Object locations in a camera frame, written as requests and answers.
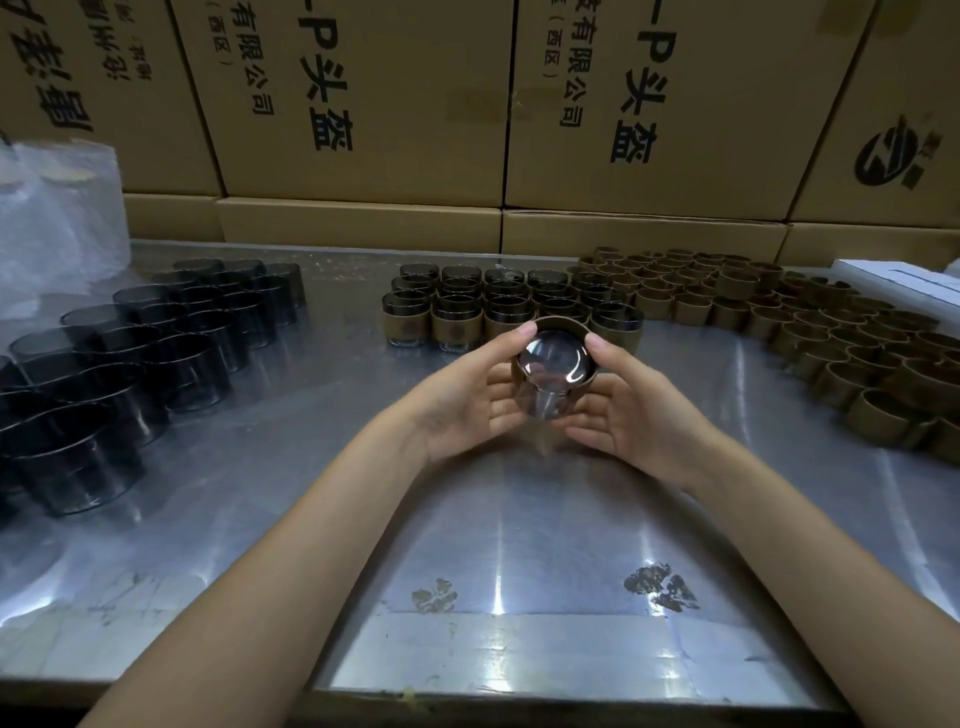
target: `person's right hand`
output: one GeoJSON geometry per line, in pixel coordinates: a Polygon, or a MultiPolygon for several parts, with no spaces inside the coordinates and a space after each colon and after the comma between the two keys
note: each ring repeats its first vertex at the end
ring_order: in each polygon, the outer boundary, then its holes
{"type": "Polygon", "coordinates": [[[597,376],[573,414],[552,424],[570,439],[616,455],[659,480],[684,489],[709,482],[711,466],[733,440],[666,376],[620,347],[591,333],[587,349],[613,374],[597,376]]]}

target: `cardboard box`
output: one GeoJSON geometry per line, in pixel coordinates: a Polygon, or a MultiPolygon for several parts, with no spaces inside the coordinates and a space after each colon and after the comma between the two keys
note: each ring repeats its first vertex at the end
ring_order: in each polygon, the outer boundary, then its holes
{"type": "Polygon", "coordinates": [[[689,248],[770,261],[785,235],[786,226],[779,223],[507,210],[502,253],[579,257],[591,255],[598,245],[612,245],[627,255],[689,248]]]}
{"type": "Polygon", "coordinates": [[[872,6],[523,0],[507,204],[784,219],[872,6]]]}
{"type": "Polygon", "coordinates": [[[199,195],[123,196],[130,237],[147,240],[188,240],[222,243],[215,203],[220,198],[199,195]]]}
{"type": "Polygon", "coordinates": [[[942,271],[960,257],[960,231],[793,223],[779,265],[830,266],[837,258],[902,260],[942,271]]]}
{"type": "Polygon", "coordinates": [[[484,207],[256,200],[217,203],[228,243],[497,253],[500,210],[484,207]]]}
{"type": "Polygon", "coordinates": [[[792,220],[960,219],[958,24],[955,0],[881,4],[792,220]]]}
{"type": "Polygon", "coordinates": [[[222,194],[164,0],[0,3],[0,127],[117,151],[130,192],[222,194]]]}
{"type": "Polygon", "coordinates": [[[230,195],[499,206],[512,0],[174,0],[230,195]]]}

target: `person's left hand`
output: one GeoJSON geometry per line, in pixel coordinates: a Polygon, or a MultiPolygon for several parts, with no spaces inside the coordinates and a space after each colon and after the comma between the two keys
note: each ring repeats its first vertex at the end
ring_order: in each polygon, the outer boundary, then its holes
{"type": "Polygon", "coordinates": [[[430,462],[456,455],[523,423],[510,365],[537,333],[529,321],[429,376],[399,402],[430,462]]]}

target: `forearm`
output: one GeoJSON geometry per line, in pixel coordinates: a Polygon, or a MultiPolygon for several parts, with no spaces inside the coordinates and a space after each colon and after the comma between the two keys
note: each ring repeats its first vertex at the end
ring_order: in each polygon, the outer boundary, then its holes
{"type": "Polygon", "coordinates": [[[948,725],[960,713],[960,627],[732,441],[693,493],[867,725],[948,725]]]}
{"type": "Polygon", "coordinates": [[[242,728],[284,719],[425,463],[398,406],[367,425],[156,639],[84,725],[242,728]]]}

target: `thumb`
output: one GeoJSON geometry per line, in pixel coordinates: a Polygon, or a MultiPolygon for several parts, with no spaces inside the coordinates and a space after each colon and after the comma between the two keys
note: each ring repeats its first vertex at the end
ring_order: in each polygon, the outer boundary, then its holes
{"type": "Polygon", "coordinates": [[[522,352],[536,333],[537,322],[528,321],[513,331],[501,333],[475,352],[462,357],[461,361],[478,372],[486,372],[500,362],[522,352]]]}
{"type": "Polygon", "coordinates": [[[634,391],[643,391],[650,384],[653,369],[625,349],[621,349],[595,333],[587,334],[587,351],[593,360],[623,379],[634,391]]]}

